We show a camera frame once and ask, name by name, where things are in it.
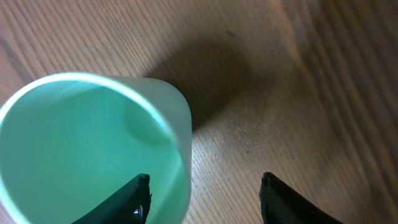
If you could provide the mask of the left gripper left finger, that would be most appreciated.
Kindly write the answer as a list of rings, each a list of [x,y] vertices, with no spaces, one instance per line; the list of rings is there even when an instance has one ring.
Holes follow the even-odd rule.
[[[152,194],[150,175],[139,174],[73,224],[145,224]]]

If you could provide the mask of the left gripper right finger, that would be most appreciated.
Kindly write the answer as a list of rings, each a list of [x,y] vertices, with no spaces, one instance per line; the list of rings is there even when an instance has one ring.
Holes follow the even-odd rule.
[[[271,172],[265,172],[259,192],[264,224],[341,224]]]

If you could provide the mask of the mint green cup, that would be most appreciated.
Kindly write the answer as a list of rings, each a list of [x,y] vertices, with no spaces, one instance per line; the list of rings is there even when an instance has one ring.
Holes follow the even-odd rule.
[[[1,203],[16,223],[116,223],[149,176],[149,205],[128,218],[180,223],[191,196],[192,116],[153,78],[67,72],[40,78],[1,107]]]

